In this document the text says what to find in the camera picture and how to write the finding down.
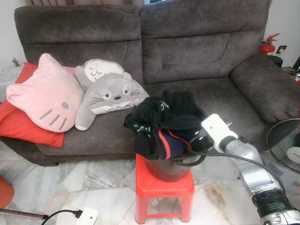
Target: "gray totoro pillow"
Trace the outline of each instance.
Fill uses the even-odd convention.
[[[100,59],[86,61],[83,66],[75,68],[75,76],[84,91],[100,77],[109,73],[127,75],[118,63]]]
[[[85,92],[76,114],[75,127],[87,130],[97,114],[131,108],[148,96],[129,73],[106,74],[97,79]]]

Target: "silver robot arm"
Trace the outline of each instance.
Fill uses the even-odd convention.
[[[214,148],[221,153],[243,157],[263,164],[257,149],[238,140],[223,120],[212,114],[201,126],[214,141]],[[279,182],[264,168],[233,158],[240,170],[240,178],[257,208],[262,225],[300,225],[300,212],[286,198]]]

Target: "electric fan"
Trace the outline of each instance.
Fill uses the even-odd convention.
[[[273,126],[267,135],[272,156],[284,167],[300,173],[300,119],[289,119]]]

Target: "fire extinguisher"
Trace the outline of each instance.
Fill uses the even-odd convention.
[[[261,45],[261,52],[264,55],[267,55],[268,53],[272,53],[273,51],[275,51],[275,46],[272,45],[272,41],[277,41],[273,38],[278,35],[279,33],[268,36],[267,42]]]

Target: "gray fabric sofa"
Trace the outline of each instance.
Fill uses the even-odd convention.
[[[271,124],[299,114],[297,83],[259,53],[269,0],[171,0],[134,6],[21,7],[15,23],[28,62],[50,53],[64,66],[92,58],[119,63],[151,96],[192,91],[207,114],[266,150]],[[133,156],[132,109],[98,115],[66,132],[63,148],[1,137],[40,165]]]

